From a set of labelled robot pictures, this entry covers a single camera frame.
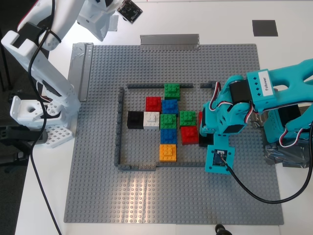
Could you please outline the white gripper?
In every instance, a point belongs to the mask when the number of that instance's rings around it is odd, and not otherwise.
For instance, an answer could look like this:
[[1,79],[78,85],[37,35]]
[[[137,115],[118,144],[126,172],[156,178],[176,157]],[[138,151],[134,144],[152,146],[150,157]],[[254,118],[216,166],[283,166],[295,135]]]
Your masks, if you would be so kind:
[[120,6],[120,0],[86,0],[77,17],[77,22],[99,41],[103,41],[108,32],[108,16],[101,14],[88,15],[85,13],[103,11],[109,14],[114,13]]

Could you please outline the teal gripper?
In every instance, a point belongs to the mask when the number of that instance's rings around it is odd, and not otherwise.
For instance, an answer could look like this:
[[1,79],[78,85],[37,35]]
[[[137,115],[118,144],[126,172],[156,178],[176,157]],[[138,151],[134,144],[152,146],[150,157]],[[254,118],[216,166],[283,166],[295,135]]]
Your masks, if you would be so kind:
[[245,127],[247,104],[221,105],[210,111],[209,104],[202,108],[200,134],[233,135],[240,133]]

